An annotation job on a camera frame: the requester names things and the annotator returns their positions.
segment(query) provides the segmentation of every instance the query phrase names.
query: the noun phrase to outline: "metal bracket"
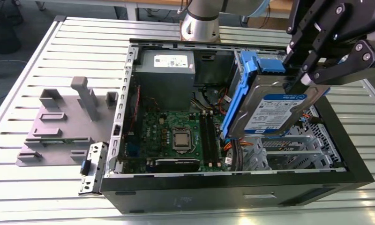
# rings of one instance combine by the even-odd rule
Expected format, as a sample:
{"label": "metal bracket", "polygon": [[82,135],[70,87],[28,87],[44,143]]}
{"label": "metal bracket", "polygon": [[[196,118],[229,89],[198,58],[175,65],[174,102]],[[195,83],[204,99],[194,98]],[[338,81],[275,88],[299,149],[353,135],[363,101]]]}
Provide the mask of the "metal bracket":
{"label": "metal bracket", "polygon": [[106,156],[108,144],[99,142],[90,146],[87,160],[82,164],[82,185],[79,196],[102,195],[100,186],[104,174]]}

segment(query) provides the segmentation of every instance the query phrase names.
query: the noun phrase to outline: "slotted aluminum work surface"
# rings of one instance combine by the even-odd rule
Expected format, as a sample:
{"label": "slotted aluminum work surface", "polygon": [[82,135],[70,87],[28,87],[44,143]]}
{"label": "slotted aluminum work surface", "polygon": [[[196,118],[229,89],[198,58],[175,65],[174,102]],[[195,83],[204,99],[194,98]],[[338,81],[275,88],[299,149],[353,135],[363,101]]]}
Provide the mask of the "slotted aluminum work surface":
{"label": "slotted aluminum work surface", "polygon": [[[104,197],[78,197],[79,166],[18,167],[16,156],[39,112],[44,88],[76,95],[75,75],[103,95],[120,87],[130,38],[179,40],[171,23],[68,18],[55,22],[0,108],[0,222],[51,224],[375,224],[375,183],[302,207],[126,215]],[[221,28],[226,43],[286,46],[282,31]],[[375,96],[367,82],[327,96],[375,178]]]}

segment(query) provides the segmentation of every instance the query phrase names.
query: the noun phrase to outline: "motherboard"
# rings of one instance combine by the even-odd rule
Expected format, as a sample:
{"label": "motherboard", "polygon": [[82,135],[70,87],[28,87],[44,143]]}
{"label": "motherboard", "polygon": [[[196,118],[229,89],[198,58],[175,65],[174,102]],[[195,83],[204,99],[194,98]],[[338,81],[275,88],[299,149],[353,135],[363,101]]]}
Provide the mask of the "motherboard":
{"label": "motherboard", "polygon": [[225,171],[221,157],[222,115],[196,112],[147,112],[139,146],[128,146],[128,173]]}

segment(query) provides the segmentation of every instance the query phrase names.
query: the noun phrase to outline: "blue plastic latch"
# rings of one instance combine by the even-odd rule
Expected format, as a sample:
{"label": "blue plastic latch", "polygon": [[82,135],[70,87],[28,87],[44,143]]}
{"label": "blue plastic latch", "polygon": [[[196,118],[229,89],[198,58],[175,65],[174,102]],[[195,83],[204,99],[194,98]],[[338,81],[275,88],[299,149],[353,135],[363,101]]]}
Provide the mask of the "blue plastic latch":
{"label": "blue plastic latch", "polygon": [[277,59],[258,59],[258,65],[262,69],[262,72],[271,73],[285,73],[286,68],[282,65],[282,61]]}
{"label": "blue plastic latch", "polygon": [[251,72],[258,70],[257,67],[257,52],[242,51],[241,52],[241,60],[243,63],[243,76],[241,79],[241,83],[237,87],[233,102],[227,111],[227,115],[223,121],[223,136],[226,137],[229,134],[229,128],[233,123],[233,118],[235,113],[238,112],[239,103],[249,92],[249,78],[251,76]]}

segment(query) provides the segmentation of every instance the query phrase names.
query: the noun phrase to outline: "white label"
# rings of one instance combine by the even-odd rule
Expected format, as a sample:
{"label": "white label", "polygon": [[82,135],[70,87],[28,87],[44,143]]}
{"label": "white label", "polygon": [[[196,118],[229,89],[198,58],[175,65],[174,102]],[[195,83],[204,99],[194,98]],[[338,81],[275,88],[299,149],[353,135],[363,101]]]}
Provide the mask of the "white label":
{"label": "white label", "polygon": [[226,164],[227,164],[227,165],[233,165],[233,159],[229,158],[229,157],[226,157]]}
{"label": "white label", "polygon": [[188,56],[186,55],[155,55],[155,67],[188,67]]}
{"label": "white label", "polygon": [[226,100],[229,103],[231,103],[231,101],[233,101],[233,99],[230,98],[229,95],[225,96],[225,100]]}
{"label": "white label", "polygon": [[302,104],[306,98],[307,95],[266,95],[250,118],[245,131],[253,134],[275,132],[291,116],[291,109]]}

